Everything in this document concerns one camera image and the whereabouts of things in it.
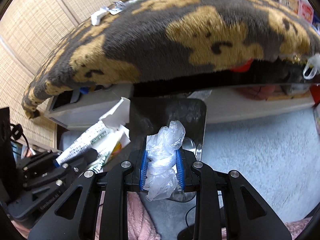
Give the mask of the white green paper box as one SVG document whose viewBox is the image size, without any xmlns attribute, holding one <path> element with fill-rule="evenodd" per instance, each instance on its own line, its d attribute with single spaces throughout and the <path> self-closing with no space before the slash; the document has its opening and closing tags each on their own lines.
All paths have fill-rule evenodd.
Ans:
<svg viewBox="0 0 320 240">
<path fill-rule="evenodd" d="M 125 127 L 130 121 L 130 105 L 131 101 L 122 97 L 56 158 L 55 165 L 62 166 L 87 150 L 94 149 L 98 157 L 89 164 L 89 169 L 95 173 L 101 172 L 103 166 L 131 142 L 130 130 Z"/>
</svg>

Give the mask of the clear plastic bag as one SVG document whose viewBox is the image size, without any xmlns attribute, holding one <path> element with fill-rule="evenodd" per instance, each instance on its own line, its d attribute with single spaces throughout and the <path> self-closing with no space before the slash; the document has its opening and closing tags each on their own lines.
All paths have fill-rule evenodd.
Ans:
<svg viewBox="0 0 320 240">
<path fill-rule="evenodd" d="M 178 187 L 177 151 L 182 146 L 185 128 L 180 121 L 171 121 L 157 134 L 146 137 L 148 167 L 143 189 L 148 201 L 169 198 Z"/>
</svg>

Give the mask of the white paper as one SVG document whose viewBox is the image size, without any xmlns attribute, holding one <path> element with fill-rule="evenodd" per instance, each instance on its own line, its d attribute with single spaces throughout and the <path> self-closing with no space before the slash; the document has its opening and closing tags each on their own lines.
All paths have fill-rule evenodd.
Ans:
<svg viewBox="0 0 320 240">
<path fill-rule="evenodd" d="M 91 15 L 91 24 L 97 26 L 100 24 L 101 19 L 108 13 L 108 7 L 101 7 L 98 11 Z"/>
</svg>

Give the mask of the silver snack wrapper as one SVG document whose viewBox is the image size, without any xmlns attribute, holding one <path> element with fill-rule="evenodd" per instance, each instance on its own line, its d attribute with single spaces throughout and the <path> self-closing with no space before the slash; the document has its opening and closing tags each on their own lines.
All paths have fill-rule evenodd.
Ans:
<svg viewBox="0 0 320 240">
<path fill-rule="evenodd" d="M 126 5 L 124 2 L 117 1 L 108 7 L 108 12 L 111 15 L 116 15 L 116 14 L 122 12 L 125 8 L 126 8 Z"/>
</svg>

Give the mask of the black trash bin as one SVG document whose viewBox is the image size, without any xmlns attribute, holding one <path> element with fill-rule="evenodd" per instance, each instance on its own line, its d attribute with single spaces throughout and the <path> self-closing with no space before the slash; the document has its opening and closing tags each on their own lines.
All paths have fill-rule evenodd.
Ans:
<svg viewBox="0 0 320 240">
<path fill-rule="evenodd" d="M 188 202 L 199 178 L 191 170 L 201 160 L 207 108 L 199 99 L 133 99 L 130 106 L 127 182 L 146 200 Z"/>
</svg>

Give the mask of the pink fluffy cloth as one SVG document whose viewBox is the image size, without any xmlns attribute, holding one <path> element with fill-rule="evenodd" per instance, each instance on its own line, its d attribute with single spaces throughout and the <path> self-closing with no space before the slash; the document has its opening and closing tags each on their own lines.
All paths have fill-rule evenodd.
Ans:
<svg viewBox="0 0 320 240">
<path fill-rule="evenodd" d="M 138 193 L 127 193 L 128 239 L 161 239 Z"/>
</svg>

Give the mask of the light blue fluffy rug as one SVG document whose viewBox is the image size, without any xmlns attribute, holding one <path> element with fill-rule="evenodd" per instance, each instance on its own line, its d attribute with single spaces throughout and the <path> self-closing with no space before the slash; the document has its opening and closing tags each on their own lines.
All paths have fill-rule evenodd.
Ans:
<svg viewBox="0 0 320 240">
<path fill-rule="evenodd" d="M 239 171 L 296 238 L 319 204 L 319 135 L 312 109 L 206 126 L 202 161 Z"/>
</svg>

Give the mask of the white low table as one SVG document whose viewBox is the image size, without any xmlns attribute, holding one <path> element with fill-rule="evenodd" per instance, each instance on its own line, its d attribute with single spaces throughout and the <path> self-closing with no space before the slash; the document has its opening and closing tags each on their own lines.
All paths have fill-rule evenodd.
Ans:
<svg viewBox="0 0 320 240">
<path fill-rule="evenodd" d="M 235 88 L 202 90 L 190 96 L 178 95 L 172 98 L 133 98 L 132 85 L 116 85 L 96 92 L 81 94 L 68 91 L 49 100 L 45 117 L 66 129 L 83 129 L 95 123 L 122 97 L 131 101 L 133 112 L 155 118 L 164 126 L 170 120 L 185 123 L 204 118 L 209 124 L 240 121 L 278 115 L 314 105 L 308 90 L 301 94 L 285 94 L 281 87 L 267 99 L 256 101 L 240 94 Z"/>
</svg>

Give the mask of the woven folding screen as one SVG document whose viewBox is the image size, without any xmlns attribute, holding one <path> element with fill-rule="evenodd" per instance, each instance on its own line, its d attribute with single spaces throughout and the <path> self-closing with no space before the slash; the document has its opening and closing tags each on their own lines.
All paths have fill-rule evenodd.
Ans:
<svg viewBox="0 0 320 240">
<path fill-rule="evenodd" d="M 1 107 L 29 144 L 56 148 L 56 123 L 29 120 L 23 92 L 58 42 L 109 0 L 13 0 L 1 19 Z"/>
</svg>

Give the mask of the bear pattern brown blanket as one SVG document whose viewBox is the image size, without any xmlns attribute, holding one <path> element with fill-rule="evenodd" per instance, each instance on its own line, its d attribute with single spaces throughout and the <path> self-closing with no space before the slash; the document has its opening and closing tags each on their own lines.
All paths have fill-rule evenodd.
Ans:
<svg viewBox="0 0 320 240">
<path fill-rule="evenodd" d="M 52 96 L 89 85 L 168 80 L 319 53 L 319 34 L 274 0 L 143 0 L 85 20 L 26 87 L 29 119 Z"/>
</svg>

